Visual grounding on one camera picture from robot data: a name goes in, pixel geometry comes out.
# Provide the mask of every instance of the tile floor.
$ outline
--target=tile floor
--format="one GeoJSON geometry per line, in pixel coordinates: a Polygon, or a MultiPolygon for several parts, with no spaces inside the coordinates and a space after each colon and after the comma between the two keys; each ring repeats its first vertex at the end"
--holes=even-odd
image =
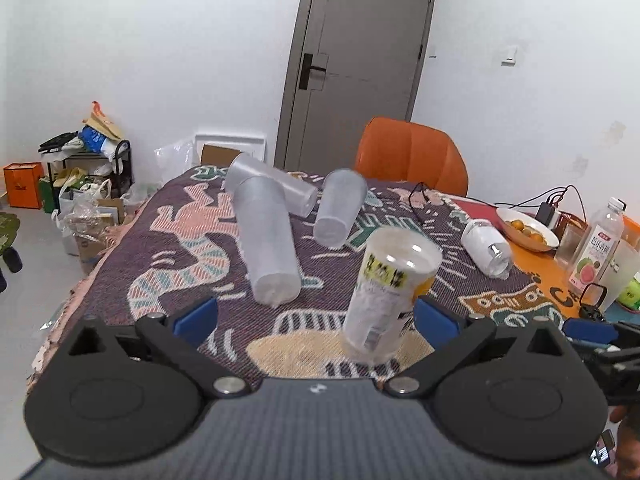
{"type": "Polygon", "coordinates": [[[11,274],[0,268],[8,286],[0,293],[0,478],[17,479],[38,460],[22,420],[22,404],[31,361],[47,322],[69,290],[82,279],[78,259],[65,254],[60,232],[39,210],[3,207],[21,221],[14,247],[24,267],[11,274]]]}

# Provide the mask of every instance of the door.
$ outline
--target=door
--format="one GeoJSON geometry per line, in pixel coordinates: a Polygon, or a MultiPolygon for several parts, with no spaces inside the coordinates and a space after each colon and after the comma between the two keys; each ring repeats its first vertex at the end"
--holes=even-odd
{"type": "Polygon", "coordinates": [[[373,117],[411,117],[430,17],[431,0],[311,0],[286,169],[352,168],[373,117]]]}

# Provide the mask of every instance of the bottle cap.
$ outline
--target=bottle cap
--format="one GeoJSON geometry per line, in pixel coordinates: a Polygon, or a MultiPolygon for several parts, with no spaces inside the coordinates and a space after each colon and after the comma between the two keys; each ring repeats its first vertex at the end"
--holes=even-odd
{"type": "Polygon", "coordinates": [[[624,207],[625,207],[625,205],[622,203],[622,200],[618,200],[615,197],[609,198],[609,205],[613,209],[617,209],[618,211],[622,211],[624,209],[624,207]]]}

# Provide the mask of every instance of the orange chair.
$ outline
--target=orange chair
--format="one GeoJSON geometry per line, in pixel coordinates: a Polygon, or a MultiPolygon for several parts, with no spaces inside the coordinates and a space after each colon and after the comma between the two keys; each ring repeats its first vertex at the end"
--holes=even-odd
{"type": "Polygon", "coordinates": [[[421,124],[374,117],[364,129],[355,170],[365,178],[423,182],[466,196],[465,161],[445,133],[421,124]]]}

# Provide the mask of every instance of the guava picture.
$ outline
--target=guava picture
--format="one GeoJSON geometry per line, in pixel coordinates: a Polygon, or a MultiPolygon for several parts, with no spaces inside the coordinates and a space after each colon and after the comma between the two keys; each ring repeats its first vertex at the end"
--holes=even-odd
{"type": "Polygon", "coordinates": [[[586,264],[592,264],[593,260],[591,258],[583,258],[578,262],[578,265],[575,267],[575,273],[580,274],[580,271],[586,264]]]}
{"type": "Polygon", "coordinates": [[[585,285],[596,279],[596,269],[592,264],[586,264],[580,271],[580,281],[585,285]]]}

